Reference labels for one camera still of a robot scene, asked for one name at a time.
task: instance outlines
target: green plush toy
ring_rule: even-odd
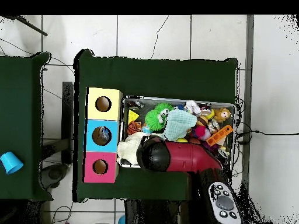
[[[145,122],[149,126],[151,131],[159,131],[163,129],[166,116],[173,110],[173,107],[168,103],[160,103],[155,109],[149,111],[145,116]]]

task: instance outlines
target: orange plastic piece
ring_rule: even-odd
[[[217,131],[215,134],[213,134],[211,137],[207,139],[207,143],[210,146],[213,146],[215,143],[217,143],[220,139],[223,137],[226,137],[229,133],[232,132],[232,128],[230,125],[226,125],[221,130]]]

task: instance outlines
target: green table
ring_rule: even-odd
[[[24,166],[6,175],[0,167],[0,199],[51,200],[39,183],[41,164],[41,68],[49,53],[0,57],[0,155],[12,151]]]
[[[193,59],[190,61],[97,58],[81,50],[74,60],[74,200],[130,198],[185,200],[186,173],[150,173],[121,167],[114,184],[83,183],[85,89],[119,89],[124,95],[234,103],[238,62]]]

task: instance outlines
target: blue cup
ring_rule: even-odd
[[[12,174],[23,166],[23,163],[10,151],[4,153],[0,160],[4,165],[6,174]]]

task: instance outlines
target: black stand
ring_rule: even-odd
[[[72,109],[74,101],[74,86],[72,82],[62,83],[62,116],[61,139],[47,142],[43,145],[42,158],[47,159],[61,151],[61,164],[54,164],[41,171],[41,183],[45,189],[59,186],[69,164],[72,163]]]

